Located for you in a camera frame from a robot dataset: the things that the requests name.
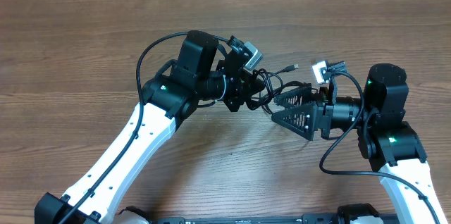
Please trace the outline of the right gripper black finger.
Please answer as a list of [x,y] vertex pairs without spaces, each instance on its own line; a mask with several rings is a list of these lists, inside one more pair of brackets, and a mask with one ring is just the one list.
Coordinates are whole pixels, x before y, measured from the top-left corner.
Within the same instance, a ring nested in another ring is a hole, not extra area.
[[294,108],[315,100],[311,83],[302,83],[294,89],[283,92],[274,98],[274,103],[283,108]]
[[314,132],[318,129],[317,117],[318,105],[315,102],[309,102],[308,104],[278,111],[271,116],[271,119],[300,137],[312,141]]

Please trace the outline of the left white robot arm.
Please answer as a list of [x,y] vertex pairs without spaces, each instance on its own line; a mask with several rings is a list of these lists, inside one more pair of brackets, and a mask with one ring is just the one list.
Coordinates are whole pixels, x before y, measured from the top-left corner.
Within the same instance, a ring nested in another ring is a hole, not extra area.
[[136,79],[139,102],[117,138],[61,197],[46,193],[38,201],[36,223],[114,223],[131,184],[200,101],[222,101],[236,112],[263,90],[253,72],[263,54],[251,42],[198,30],[180,36],[176,59],[146,83]]

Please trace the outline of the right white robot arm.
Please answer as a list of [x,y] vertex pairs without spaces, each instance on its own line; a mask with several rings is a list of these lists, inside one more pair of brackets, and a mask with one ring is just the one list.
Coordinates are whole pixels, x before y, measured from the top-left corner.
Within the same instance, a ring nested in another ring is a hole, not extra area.
[[407,74],[390,63],[373,65],[359,96],[339,97],[335,81],[352,82],[345,62],[321,61],[312,66],[319,89],[303,84],[278,95],[282,110],[273,122],[311,141],[316,131],[334,148],[356,130],[359,151],[369,161],[368,176],[376,176],[390,197],[399,223],[446,223],[431,180],[426,151],[415,130],[404,120],[409,93]]

